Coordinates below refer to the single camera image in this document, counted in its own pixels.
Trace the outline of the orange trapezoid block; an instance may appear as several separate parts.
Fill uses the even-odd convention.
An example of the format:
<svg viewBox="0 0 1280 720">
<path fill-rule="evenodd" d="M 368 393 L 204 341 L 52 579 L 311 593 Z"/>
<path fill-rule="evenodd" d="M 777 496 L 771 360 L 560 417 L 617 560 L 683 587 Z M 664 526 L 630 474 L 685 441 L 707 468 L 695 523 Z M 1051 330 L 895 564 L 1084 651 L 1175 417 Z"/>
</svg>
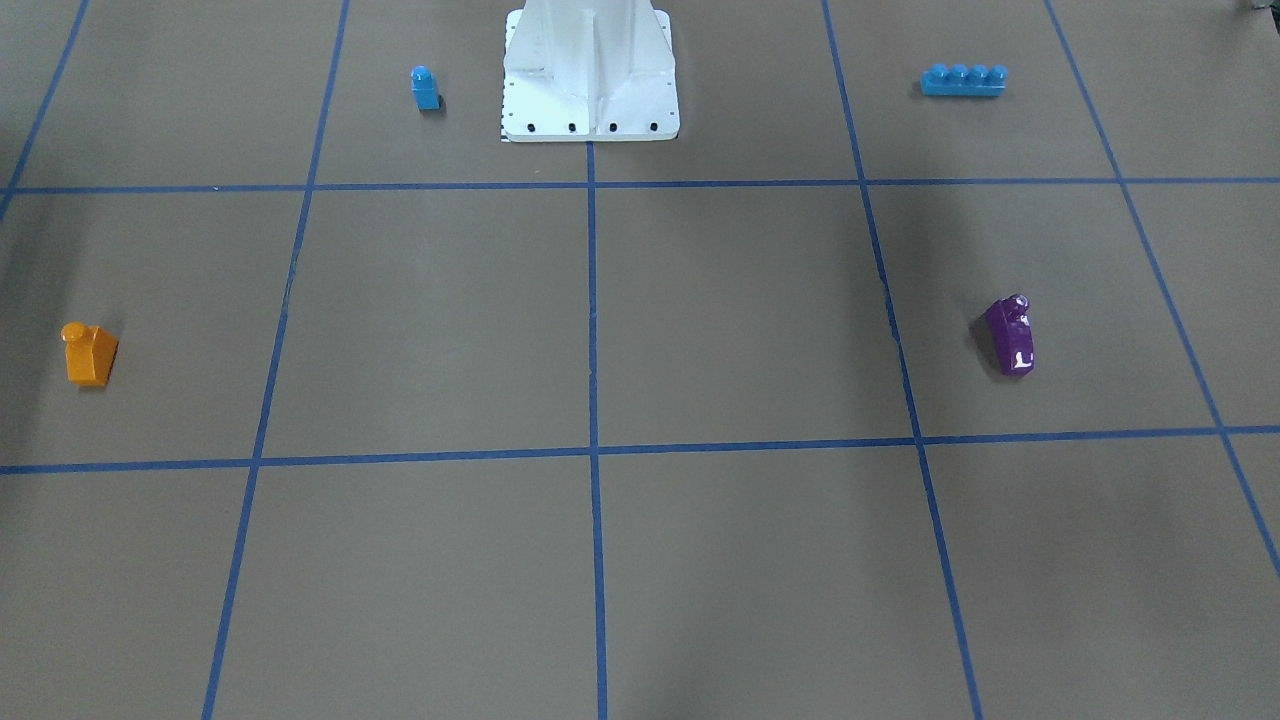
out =
<svg viewBox="0 0 1280 720">
<path fill-rule="evenodd" d="M 61 328 L 67 378 L 79 387 L 105 387 L 118 351 L 118 338 L 100 325 L 70 322 Z"/>
</svg>

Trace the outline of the purple trapezoid block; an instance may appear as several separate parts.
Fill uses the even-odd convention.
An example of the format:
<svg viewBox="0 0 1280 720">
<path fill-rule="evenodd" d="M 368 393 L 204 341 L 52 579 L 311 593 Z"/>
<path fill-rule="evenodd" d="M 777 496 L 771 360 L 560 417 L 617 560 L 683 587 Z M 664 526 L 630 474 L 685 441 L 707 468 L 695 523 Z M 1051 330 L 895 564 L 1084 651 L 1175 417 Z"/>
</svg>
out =
<svg viewBox="0 0 1280 720">
<path fill-rule="evenodd" d="M 1036 366 L 1029 310 L 1029 299 L 1023 293 L 1014 293 L 995 301 L 984 313 L 996 361 L 1004 375 L 1028 375 Z"/>
</svg>

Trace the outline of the small blue single-stud block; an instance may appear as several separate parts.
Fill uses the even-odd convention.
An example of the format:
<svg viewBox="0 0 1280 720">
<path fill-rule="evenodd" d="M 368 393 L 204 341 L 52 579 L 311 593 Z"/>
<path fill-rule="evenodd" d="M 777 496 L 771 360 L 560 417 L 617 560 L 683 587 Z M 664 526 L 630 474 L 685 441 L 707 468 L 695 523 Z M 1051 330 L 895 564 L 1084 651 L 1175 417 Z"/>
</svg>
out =
<svg viewBox="0 0 1280 720">
<path fill-rule="evenodd" d="M 442 106 L 436 77 L 429 67 L 417 65 L 410 72 L 410 91 L 419 111 L 438 111 Z"/>
</svg>

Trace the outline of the long blue four-stud brick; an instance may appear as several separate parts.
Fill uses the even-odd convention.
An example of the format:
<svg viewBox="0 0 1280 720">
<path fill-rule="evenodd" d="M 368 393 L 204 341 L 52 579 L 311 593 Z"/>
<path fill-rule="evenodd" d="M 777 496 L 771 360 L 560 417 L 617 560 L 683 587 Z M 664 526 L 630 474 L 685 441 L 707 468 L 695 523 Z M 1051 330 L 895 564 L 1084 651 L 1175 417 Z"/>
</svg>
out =
<svg viewBox="0 0 1280 720">
<path fill-rule="evenodd" d="M 943 63 L 924 70 L 919 81 L 922 94 L 933 97 L 998 97 L 1007 83 L 1009 69 L 1004 65 Z"/>
</svg>

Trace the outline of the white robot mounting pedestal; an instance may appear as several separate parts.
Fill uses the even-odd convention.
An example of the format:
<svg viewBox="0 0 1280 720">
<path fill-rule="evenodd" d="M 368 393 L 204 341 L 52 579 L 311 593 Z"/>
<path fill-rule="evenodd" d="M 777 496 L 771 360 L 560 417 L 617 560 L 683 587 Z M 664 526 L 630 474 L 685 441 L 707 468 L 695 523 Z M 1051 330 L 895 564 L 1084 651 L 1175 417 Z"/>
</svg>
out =
<svg viewBox="0 0 1280 720">
<path fill-rule="evenodd" d="M 652 3 L 526 1 L 504 31 L 503 141 L 678 137 L 671 19 Z"/>
</svg>

